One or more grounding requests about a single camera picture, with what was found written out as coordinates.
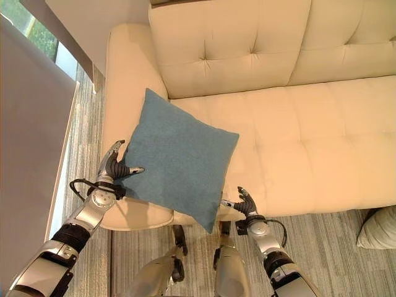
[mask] sofa armrest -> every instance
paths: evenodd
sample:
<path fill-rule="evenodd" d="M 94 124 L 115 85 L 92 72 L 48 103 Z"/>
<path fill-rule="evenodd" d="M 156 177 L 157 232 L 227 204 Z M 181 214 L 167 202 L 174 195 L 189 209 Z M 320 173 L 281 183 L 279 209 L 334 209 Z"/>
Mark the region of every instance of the sofa armrest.
<path fill-rule="evenodd" d="M 155 60 L 148 25 L 122 24 L 112 29 L 107 48 L 102 153 L 116 140 L 129 142 L 139 123 L 146 88 L 168 98 Z M 119 159 L 126 147 L 121 147 Z M 125 197 L 106 212 L 101 226 L 111 230 L 140 230 L 167 225 L 172 220 L 173 210 Z"/>
<path fill-rule="evenodd" d="M 168 98 L 148 25 L 121 24 L 112 29 L 106 62 L 106 99 L 101 151 L 117 140 L 128 143 L 139 123 L 145 89 Z M 122 158 L 126 145 L 121 147 Z"/>

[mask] black cable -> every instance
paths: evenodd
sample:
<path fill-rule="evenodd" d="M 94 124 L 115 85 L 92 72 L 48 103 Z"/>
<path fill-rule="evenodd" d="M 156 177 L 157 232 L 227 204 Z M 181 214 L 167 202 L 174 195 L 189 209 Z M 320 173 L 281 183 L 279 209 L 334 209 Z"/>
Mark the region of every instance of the black cable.
<path fill-rule="evenodd" d="M 85 178 L 76 178 L 75 180 L 73 180 L 73 181 L 71 181 L 71 182 L 69 183 L 69 187 L 70 187 L 70 188 L 72 189 L 72 191 L 81 199 L 82 202 L 85 201 L 85 198 L 83 198 L 83 197 L 81 196 L 80 192 L 77 191 L 77 189 L 76 189 L 75 186 L 74 186 L 75 183 L 83 183 L 83 184 L 86 184 L 86 185 L 88 185 L 88 186 L 90 186 L 90 187 L 92 187 L 92 188 L 94 188 L 94 189 L 98 189 L 98 190 L 101 190 L 101 191 L 105 191 L 105 192 L 109 192 L 109 193 L 115 194 L 114 191 L 112 191 L 112 190 L 107 190 L 107 189 L 105 189 L 105 188 L 103 188 L 103 187 L 98 187 L 96 184 L 93 184 L 93 183 L 91 183 L 90 181 L 87 181 Z"/>
<path fill-rule="evenodd" d="M 266 220 L 267 222 L 273 222 L 273 223 L 278 223 L 282 226 L 283 228 L 283 239 L 282 239 L 282 247 L 284 248 L 286 246 L 287 243 L 287 230 L 286 227 L 284 226 L 284 224 L 278 220 Z"/>

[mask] cream sofa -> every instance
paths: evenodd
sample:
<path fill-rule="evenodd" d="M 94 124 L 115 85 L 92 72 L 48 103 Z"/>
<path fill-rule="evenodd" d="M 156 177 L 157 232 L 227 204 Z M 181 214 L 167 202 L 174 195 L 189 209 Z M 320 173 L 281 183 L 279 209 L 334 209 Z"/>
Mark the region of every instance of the cream sofa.
<path fill-rule="evenodd" d="M 149 16 L 111 32 L 103 152 L 130 139 L 148 87 L 240 133 L 225 199 L 242 185 L 268 217 L 396 204 L 396 1 L 211 0 Z M 126 197 L 102 226 L 194 222 Z"/>

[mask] wall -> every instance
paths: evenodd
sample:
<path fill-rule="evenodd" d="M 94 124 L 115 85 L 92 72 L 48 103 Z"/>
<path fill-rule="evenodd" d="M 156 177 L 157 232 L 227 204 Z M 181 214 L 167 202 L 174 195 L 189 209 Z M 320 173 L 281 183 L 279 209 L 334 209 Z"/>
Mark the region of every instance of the wall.
<path fill-rule="evenodd" d="M 46 0 L 46 3 L 103 75 L 111 28 L 125 22 L 149 22 L 149 0 Z"/>
<path fill-rule="evenodd" d="M 75 82 L 1 17 L 0 296 L 43 244 Z"/>

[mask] white pillow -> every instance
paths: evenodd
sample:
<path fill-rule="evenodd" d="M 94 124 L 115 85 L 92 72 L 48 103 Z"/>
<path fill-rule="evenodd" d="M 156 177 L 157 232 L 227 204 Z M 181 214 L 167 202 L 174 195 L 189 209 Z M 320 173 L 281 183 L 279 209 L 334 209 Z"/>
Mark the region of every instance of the white pillow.
<path fill-rule="evenodd" d="M 396 205 L 378 210 L 364 223 L 357 246 L 365 249 L 396 249 Z"/>

